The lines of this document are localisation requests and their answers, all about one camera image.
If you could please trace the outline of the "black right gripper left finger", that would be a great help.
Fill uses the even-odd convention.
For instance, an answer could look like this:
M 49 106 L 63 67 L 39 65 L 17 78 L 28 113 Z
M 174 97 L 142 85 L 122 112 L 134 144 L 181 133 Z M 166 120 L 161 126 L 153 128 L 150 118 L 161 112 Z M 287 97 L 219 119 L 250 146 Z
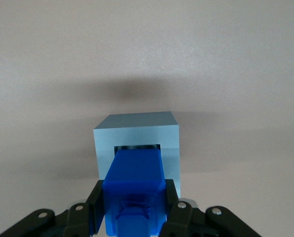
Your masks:
M 98 234 L 105 215 L 103 181 L 97 181 L 85 202 L 60 214 L 38 209 L 12 225 L 0 237 L 92 237 Z

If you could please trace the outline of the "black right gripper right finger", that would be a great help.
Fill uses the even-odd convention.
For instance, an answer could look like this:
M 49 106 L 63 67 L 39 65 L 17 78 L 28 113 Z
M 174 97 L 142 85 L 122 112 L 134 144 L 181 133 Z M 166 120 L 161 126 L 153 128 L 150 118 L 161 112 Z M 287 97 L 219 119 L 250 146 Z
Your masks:
M 212 206 L 202 212 L 180 200 L 172 179 L 166 179 L 166 199 L 167 221 L 161 227 L 160 237 L 260 236 L 226 207 Z

